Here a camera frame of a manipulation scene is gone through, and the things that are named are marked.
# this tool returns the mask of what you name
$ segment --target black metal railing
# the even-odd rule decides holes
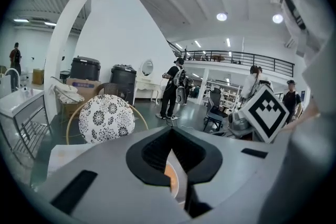
[[[167,43],[171,47],[171,49],[173,50],[175,56],[180,57],[182,51],[180,49],[178,49],[174,44],[170,43],[168,40],[167,40]]]
[[[238,51],[225,50],[193,50],[187,53],[180,51],[176,57],[182,57],[188,61],[214,61],[233,63],[243,66],[261,66],[263,70],[274,71],[279,74],[284,74],[293,77],[294,64],[273,57],[268,57],[258,54],[249,54]]]

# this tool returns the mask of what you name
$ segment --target patterned cushion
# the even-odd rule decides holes
[[[79,131],[92,144],[129,135],[134,131],[134,126],[131,107],[115,95],[93,97],[79,115]]]

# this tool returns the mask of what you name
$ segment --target mirror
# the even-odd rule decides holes
[[[153,62],[152,60],[147,60],[142,65],[142,74],[147,77],[153,72]]]

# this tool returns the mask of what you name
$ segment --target white sneaker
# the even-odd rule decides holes
[[[165,120],[165,119],[166,119],[166,117],[161,116],[160,113],[155,114],[155,116],[156,116],[157,118],[161,119],[161,120]]]
[[[177,120],[177,119],[178,119],[178,117],[177,117],[177,116],[174,116],[174,115],[172,115],[171,117],[167,116],[167,119],[170,119],[170,120],[172,120],[172,121],[175,121],[175,120]]]

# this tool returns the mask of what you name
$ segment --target white sink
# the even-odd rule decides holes
[[[44,94],[43,90],[21,88],[0,99],[0,113],[13,118],[17,113]]]

